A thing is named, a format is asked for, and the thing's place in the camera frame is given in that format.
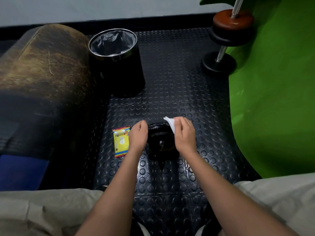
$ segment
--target gray wall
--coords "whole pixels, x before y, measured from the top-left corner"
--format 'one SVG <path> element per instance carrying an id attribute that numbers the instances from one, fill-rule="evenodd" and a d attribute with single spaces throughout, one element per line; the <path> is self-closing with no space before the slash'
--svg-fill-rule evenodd
<path id="1" fill-rule="evenodd" d="M 0 0 L 0 26 L 218 12 L 200 0 Z"/>

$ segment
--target white pants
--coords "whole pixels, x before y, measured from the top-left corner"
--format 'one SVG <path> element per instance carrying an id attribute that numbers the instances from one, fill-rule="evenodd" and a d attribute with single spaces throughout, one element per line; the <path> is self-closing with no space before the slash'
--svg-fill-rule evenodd
<path id="1" fill-rule="evenodd" d="M 299 235 L 315 234 L 315 173 L 236 186 Z M 0 235 L 74 235 L 102 193 L 87 189 L 0 192 Z"/>

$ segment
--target yellow package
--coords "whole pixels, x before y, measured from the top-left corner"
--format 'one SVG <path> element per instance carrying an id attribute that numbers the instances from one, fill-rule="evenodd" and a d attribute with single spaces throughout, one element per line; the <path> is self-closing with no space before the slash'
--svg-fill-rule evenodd
<path id="1" fill-rule="evenodd" d="M 129 149 L 130 127 L 120 127 L 113 129 L 115 157 L 124 156 Z"/>

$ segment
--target forearm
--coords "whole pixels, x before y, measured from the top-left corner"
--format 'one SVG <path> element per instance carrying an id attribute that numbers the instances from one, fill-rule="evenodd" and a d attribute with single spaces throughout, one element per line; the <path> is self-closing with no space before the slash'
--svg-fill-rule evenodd
<path id="1" fill-rule="evenodd" d="M 197 152 L 184 157 L 227 235 L 296 235 L 227 182 Z"/>
<path id="2" fill-rule="evenodd" d="M 129 235 L 141 153 L 129 151 L 122 164 L 81 226 L 81 235 Z"/>

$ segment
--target trash can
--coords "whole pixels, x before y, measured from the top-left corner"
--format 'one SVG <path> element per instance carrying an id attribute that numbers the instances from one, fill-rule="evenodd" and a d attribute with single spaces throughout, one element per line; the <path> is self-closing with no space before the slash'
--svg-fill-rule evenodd
<path id="1" fill-rule="evenodd" d="M 109 29 L 95 35 L 89 50 L 111 94 L 127 98 L 145 86 L 137 36 L 126 29 Z"/>

